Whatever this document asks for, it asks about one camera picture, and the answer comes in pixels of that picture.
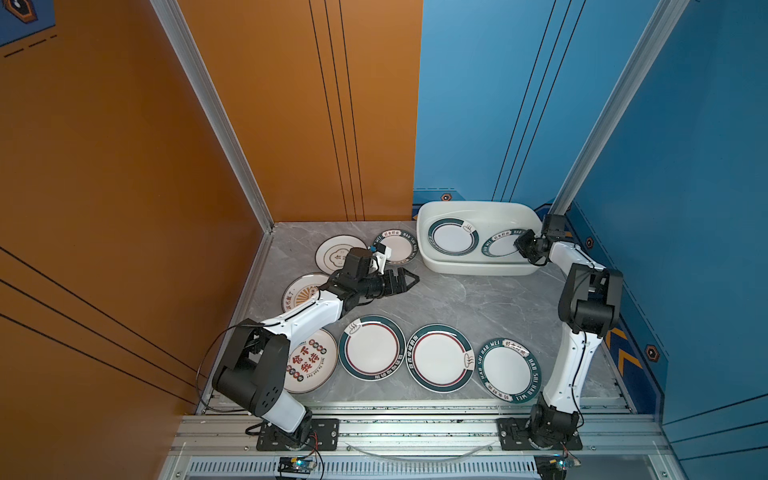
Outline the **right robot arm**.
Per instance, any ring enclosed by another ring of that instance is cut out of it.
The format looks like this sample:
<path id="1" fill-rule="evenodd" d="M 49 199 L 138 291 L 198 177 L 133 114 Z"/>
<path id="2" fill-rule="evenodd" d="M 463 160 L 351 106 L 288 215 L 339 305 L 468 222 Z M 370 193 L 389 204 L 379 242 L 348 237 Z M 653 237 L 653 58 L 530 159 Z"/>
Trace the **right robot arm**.
<path id="1" fill-rule="evenodd" d="M 553 372 L 531 410 L 529 441 L 540 449 L 572 441 L 581 413 L 581 393 L 592 358 L 619 320 L 623 274 L 593 260 L 580 246 L 525 231 L 518 252 L 538 265 L 553 263 L 566 275 L 558 303 L 562 339 Z"/>

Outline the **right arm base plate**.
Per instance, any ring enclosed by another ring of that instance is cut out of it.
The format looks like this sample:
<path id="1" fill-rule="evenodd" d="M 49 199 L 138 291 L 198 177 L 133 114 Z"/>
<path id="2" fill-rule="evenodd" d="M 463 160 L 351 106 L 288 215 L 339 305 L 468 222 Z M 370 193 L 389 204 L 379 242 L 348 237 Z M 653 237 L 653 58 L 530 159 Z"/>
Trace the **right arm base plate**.
<path id="1" fill-rule="evenodd" d="M 577 432 L 566 436 L 544 426 L 538 429 L 530 426 L 528 418 L 505 417 L 496 420 L 498 439 L 504 451 L 557 450 L 580 451 L 584 448 Z"/>

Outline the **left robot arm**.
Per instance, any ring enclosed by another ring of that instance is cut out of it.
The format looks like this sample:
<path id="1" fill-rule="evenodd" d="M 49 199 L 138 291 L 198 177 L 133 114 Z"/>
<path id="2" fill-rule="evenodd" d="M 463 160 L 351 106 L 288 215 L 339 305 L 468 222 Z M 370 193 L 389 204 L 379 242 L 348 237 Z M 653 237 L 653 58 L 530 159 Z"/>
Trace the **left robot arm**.
<path id="1" fill-rule="evenodd" d="M 312 433 L 312 412 L 285 389 L 289 356 L 359 305 L 405 293 L 419 283 L 420 277 L 403 267 L 388 268 L 389 256 L 380 243 L 354 247 L 315 298 L 272 319 L 234 325 L 212 388 L 274 427 L 289 445 L 304 445 Z"/>

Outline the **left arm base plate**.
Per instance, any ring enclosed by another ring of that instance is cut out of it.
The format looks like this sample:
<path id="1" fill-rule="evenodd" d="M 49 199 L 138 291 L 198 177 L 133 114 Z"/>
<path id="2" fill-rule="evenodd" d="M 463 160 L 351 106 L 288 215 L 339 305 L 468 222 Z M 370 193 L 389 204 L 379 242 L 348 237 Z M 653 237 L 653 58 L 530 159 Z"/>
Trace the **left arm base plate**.
<path id="1" fill-rule="evenodd" d="M 286 432 L 272 423 L 260 428 L 258 451 L 335 451 L 339 440 L 340 421 L 337 418 L 311 418 L 302 422 L 295 432 Z"/>

